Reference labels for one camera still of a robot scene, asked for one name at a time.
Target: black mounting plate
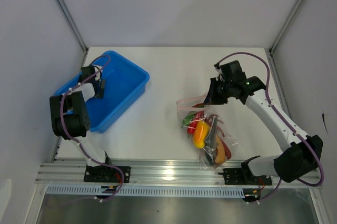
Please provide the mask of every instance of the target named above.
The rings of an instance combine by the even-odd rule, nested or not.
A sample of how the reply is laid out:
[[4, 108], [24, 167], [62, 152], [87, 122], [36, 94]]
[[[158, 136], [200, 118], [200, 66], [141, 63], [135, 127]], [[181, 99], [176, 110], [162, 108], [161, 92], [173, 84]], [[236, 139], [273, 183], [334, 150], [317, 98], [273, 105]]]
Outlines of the black mounting plate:
[[266, 176], [254, 177], [253, 179], [250, 179], [249, 181], [247, 181], [247, 179], [245, 179], [244, 176], [243, 176], [242, 168], [225, 168], [225, 169], [223, 169], [223, 173], [219, 173], [219, 174], [223, 175], [224, 180], [225, 180], [225, 185], [258, 186], [259, 185], [259, 178], [262, 179], [263, 183], [266, 186], [271, 186], [273, 184], [272, 179], [270, 177], [267, 178]]
[[[124, 174], [124, 183], [129, 183], [131, 175], [130, 166], [117, 166]], [[119, 172], [115, 169], [105, 167], [105, 166], [86, 166], [84, 174], [84, 182], [95, 182], [95, 183], [118, 183], [118, 178], [115, 174]]]

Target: metal corner post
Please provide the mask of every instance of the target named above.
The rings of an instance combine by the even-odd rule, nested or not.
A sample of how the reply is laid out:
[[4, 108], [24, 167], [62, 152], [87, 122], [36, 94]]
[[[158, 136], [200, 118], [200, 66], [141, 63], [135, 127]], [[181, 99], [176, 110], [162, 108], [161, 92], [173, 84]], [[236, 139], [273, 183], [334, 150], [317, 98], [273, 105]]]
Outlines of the metal corner post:
[[282, 38], [284, 37], [284, 35], [286, 34], [286, 32], [288, 31], [288, 29], [290, 28], [290, 26], [293, 24], [295, 18], [297, 17], [297, 14], [299, 13], [299, 11], [301, 10], [301, 7], [303, 6], [305, 0], [296, 0], [294, 6], [292, 7], [290, 13], [288, 14], [281, 30], [279, 31], [279, 33], [276, 36], [276, 39], [274, 40], [271, 49], [270, 49], [270, 55], [273, 56], [277, 46], [280, 44]]
[[83, 50], [84, 54], [87, 53], [87, 46], [85, 45], [85, 42], [64, 2], [64, 0], [56, 0], [56, 3], [58, 4], [58, 6], [60, 7], [60, 10], [63, 14], [63, 16], [65, 17], [67, 23], [69, 24], [69, 27], [71, 29], [71, 31], [73, 32], [75, 38], [77, 39], [78, 41], [78, 44], [80, 45], [81, 49]]

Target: yellow bell pepper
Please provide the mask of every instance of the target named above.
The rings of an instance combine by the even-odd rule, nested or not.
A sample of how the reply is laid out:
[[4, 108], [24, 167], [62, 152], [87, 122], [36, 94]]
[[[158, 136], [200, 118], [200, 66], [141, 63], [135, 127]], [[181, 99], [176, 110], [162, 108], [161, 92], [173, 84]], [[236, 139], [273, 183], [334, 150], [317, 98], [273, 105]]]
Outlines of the yellow bell pepper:
[[210, 127], [206, 122], [202, 120], [198, 122], [193, 134], [193, 144], [196, 148], [202, 149], [205, 147], [205, 139], [209, 131]]

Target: white wall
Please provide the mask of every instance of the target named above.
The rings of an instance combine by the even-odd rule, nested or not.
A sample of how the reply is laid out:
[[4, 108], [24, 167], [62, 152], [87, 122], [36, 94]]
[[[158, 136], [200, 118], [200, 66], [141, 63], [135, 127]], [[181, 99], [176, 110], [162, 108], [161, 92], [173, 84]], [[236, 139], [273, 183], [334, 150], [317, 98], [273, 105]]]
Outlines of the white wall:
[[88, 46], [270, 47], [295, 0], [65, 0]]
[[49, 96], [82, 58], [54, 0], [0, 0], [0, 184], [13, 181], [2, 223], [24, 220], [55, 141]]
[[337, 220], [336, 18], [336, 0], [307, 0], [275, 56], [296, 123], [324, 140], [324, 197], [332, 223]]

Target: cable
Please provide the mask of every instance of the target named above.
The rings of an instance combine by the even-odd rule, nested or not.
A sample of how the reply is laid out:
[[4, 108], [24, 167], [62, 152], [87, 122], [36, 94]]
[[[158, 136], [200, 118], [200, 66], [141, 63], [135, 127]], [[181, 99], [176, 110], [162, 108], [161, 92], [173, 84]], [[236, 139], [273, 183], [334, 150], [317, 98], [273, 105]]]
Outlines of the cable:
[[[293, 133], [296, 133], [296, 129], [290, 125], [290, 123], [283, 117], [283, 115], [278, 111], [278, 109], [272, 104], [272, 101], [270, 99], [270, 96], [269, 96], [269, 81], [270, 81], [270, 69], [269, 69], [269, 66], [268, 64], [259, 56], [256, 56], [255, 54], [252, 54], [252, 53], [248, 53], [248, 52], [235, 52], [235, 53], [232, 53], [232, 54], [229, 54], [228, 56], [225, 56], [224, 58], [222, 58], [219, 62], [217, 62], [217, 64], [219, 65], [222, 61], [224, 61], [225, 59], [231, 57], [231, 56], [234, 56], [234, 55], [239, 55], [239, 54], [242, 54], [242, 55], [248, 55], [248, 56], [252, 56], [252, 57], [255, 57], [256, 59], [260, 60], [264, 66], [266, 67], [267, 69], [267, 80], [266, 80], [266, 89], [265, 89], [265, 96], [267, 98], [267, 101], [270, 105], [270, 107], [275, 111], [275, 113], [278, 115], [278, 117], [290, 128], [290, 130], [293, 132]], [[306, 142], [306, 140], [300, 135], [300, 134], [296, 134], [297, 137], [299, 138], [299, 140], [301, 142], [303, 142], [305, 144], [305, 146], [308, 148], [308, 150], [310, 151], [310, 153], [312, 154], [312, 156], [314, 157], [315, 161], [317, 162], [318, 164], [318, 167], [319, 167], [319, 170], [320, 170], [320, 174], [321, 174], [321, 177], [320, 177], [320, 180], [315, 183], [315, 184], [311, 184], [309, 182], [306, 182], [302, 179], [298, 179], [298, 181], [302, 182], [303, 184], [307, 185], [307, 186], [312, 186], [312, 187], [316, 187], [316, 186], [320, 186], [323, 181], [324, 181], [324, 170], [323, 170], [323, 166], [318, 158], [318, 156], [316, 155], [315, 151], [311, 148], [311, 146]], [[276, 191], [276, 189], [280, 186], [281, 184], [281, 179], [278, 183], [278, 185], [276, 186], [276, 188], [269, 194], [267, 195], [266, 197], [264, 197], [263, 199], [269, 197], [272, 193], [274, 193]]]
[[94, 163], [96, 163], [96, 164], [98, 164], [98, 165], [105, 166], [105, 167], [109, 167], [109, 168], [113, 168], [113, 169], [117, 170], [117, 171], [121, 174], [121, 176], [122, 176], [122, 180], [121, 180], [120, 186], [116, 189], [116, 191], [115, 191], [113, 194], [111, 194], [109, 197], [107, 197], [107, 198], [105, 198], [105, 199], [100, 199], [100, 202], [102, 202], [102, 201], [108, 201], [108, 200], [112, 199], [112, 198], [119, 192], [119, 190], [121, 189], [121, 187], [122, 187], [122, 185], [123, 185], [123, 182], [124, 182], [124, 174], [123, 174], [123, 172], [122, 172], [117, 166], [114, 166], [114, 165], [108, 165], [108, 164], [99, 162], [99, 161], [95, 160], [94, 158], [92, 158], [92, 157], [86, 152], [86, 150], [84, 149], [84, 147], [82, 146], [81, 141], [77, 140], [76, 138], [72, 137], [72, 136], [69, 134], [69, 132], [68, 132], [66, 126], [65, 126], [65, 123], [64, 123], [63, 107], [64, 107], [64, 100], [65, 100], [65, 97], [66, 97], [70, 92], [72, 92], [72, 91], [74, 91], [75, 89], [79, 88], [82, 84], [86, 83], [89, 79], [94, 78], [94, 77], [97, 75], [98, 72], [101, 73], [101, 72], [103, 71], [103, 69], [110, 63], [110, 60], [111, 60], [110, 55], [103, 54], [103, 55], [101, 55], [101, 56], [95, 58], [95, 59], [90, 63], [90, 65], [92, 65], [97, 59], [102, 58], [102, 57], [107, 57], [107, 58], [108, 58], [108, 60], [107, 60], [107, 62], [105, 63], [105, 65], [102, 66], [102, 68], [99, 69], [99, 71], [93, 73], [92, 75], [90, 75], [89, 77], [87, 77], [85, 80], [83, 80], [81, 83], [78, 83], [78, 84], [77, 84], [76, 86], [74, 86], [73, 88], [69, 88], [69, 90], [66, 91], [66, 92], [63, 94], [63, 96], [62, 96], [62, 99], [61, 99], [61, 107], [60, 107], [61, 124], [62, 124], [62, 127], [63, 127], [63, 130], [64, 130], [65, 135], [66, 135], [69, 139], [75, 141], [75, 142], [78, 144], [78, 146], [80, 147], [80, 149], [81, 149], [81, 151], [83, 152], [83, 154], [84, 154], [89, 160], [91, 160], [92, 162], [94, 162]]

